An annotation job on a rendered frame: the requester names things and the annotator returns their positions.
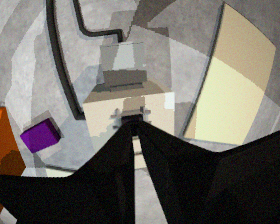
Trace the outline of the purple cube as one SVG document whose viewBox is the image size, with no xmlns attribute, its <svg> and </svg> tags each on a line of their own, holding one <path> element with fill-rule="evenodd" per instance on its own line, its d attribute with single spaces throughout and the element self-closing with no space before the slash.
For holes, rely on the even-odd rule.
<svg viewBox="0 0 280 224">
<path fill-rule="evenodd" d="M 54 146 L 61 139 L 60 134 L 56 132 L 56 128 L 52 126 L 50 118 L 37 123 L 36 126 L 34 124 L 31 128 L 27 128 L 20 134 L 20 137 L 31 153 L 50 147 L 51 144 Z"/>
</svg>

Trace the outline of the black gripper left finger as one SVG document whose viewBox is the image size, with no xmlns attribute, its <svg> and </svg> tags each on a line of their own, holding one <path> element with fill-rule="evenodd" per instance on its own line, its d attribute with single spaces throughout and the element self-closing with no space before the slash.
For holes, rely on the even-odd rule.
<svg viewBox="0 0 280 224">
<path fill-rule="evenodd" d="M 0 203 L 16 219 L 49 224 L 135 224 L 135 149 L 124 123 L 69 177 L 0 174 Z"/>
</svg>

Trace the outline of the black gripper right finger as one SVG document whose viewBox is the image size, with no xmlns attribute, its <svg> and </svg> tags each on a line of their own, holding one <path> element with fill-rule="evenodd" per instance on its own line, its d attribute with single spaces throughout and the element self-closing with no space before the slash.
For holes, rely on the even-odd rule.
<svg viewBox="0 0 280 224">
<path fill-rule="evenodd" d="M 280 158 L 280 131 L 211 152 L 144 121 L 136 126 L 167 224 L 204 224 L 224 188 Z"/>
</svg>

